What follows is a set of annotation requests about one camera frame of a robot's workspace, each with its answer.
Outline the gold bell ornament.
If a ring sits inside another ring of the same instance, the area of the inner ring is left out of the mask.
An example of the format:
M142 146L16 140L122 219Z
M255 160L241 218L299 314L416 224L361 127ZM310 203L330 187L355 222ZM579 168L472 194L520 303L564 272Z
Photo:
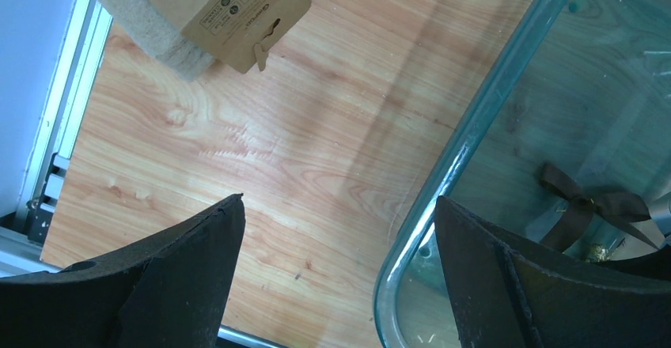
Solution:
M603 244L591 244L585 252L583 259L588 263L601 263L609 261L611 252Z

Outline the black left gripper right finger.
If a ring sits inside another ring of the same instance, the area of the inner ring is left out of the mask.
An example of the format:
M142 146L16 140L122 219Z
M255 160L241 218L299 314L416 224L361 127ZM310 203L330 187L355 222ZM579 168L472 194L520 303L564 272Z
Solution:
M669 346L669 248L587 263L445 196L434 225L462 346Z

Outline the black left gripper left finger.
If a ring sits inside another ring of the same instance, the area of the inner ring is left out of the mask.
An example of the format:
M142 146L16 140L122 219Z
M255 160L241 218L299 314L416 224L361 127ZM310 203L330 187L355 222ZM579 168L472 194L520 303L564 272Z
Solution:
M245 234L231 195L115 251L1 280L4 347L212 347Z

